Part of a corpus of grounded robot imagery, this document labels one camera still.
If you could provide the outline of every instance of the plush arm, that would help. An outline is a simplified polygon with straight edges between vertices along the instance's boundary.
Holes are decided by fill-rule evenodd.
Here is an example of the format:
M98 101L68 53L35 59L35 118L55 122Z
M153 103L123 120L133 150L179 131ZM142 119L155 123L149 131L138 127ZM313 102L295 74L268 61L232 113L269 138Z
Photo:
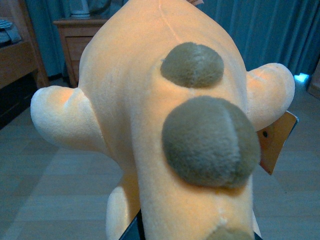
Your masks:
M256 131L280 118L291 104L295 82L282 64L269 63L246 74L248 113Z
M91 102L79 88L39 89L31 100L31 118L42 137L54 145L108 153Z

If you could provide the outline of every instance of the black object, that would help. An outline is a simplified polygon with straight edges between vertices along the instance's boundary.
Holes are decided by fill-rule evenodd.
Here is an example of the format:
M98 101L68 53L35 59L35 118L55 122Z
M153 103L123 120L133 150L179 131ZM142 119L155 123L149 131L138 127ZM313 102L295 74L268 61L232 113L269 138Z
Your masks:
M142 221L141 210L134 217L128 228L124 231L119 240L146 240L144 224ZM254 233L254 240L263 240Z

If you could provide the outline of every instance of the nightstand drawer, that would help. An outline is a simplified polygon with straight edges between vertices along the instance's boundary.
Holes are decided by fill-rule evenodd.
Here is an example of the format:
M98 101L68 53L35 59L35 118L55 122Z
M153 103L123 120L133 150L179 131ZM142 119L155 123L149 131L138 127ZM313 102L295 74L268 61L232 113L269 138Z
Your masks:
M92 37L66 37L71 61L79 61Z

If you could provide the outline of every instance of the gray spot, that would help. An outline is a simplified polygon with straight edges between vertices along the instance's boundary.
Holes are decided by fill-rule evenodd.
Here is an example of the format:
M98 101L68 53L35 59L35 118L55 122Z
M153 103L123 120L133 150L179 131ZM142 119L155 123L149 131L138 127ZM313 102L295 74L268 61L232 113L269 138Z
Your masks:
M219 227L205 240L253 240L253 238L247 232L239 229Z
M241 187L260 159L259 140L246 115L209 96L190 99L167 116L162 146L174 171L198 186Z
M176 85L204 88L222 78L224 62L210 47L186 42L169 52L160 70L163 77Z

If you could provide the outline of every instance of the bed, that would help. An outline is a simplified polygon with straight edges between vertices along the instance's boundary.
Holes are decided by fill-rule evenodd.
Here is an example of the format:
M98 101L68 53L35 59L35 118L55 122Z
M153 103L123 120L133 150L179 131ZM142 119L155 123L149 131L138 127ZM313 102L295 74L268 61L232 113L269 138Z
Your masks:
M0 90L31 74L37 88L49 86L24 0L0 0L0 19L14 23L22 40L0 48Z

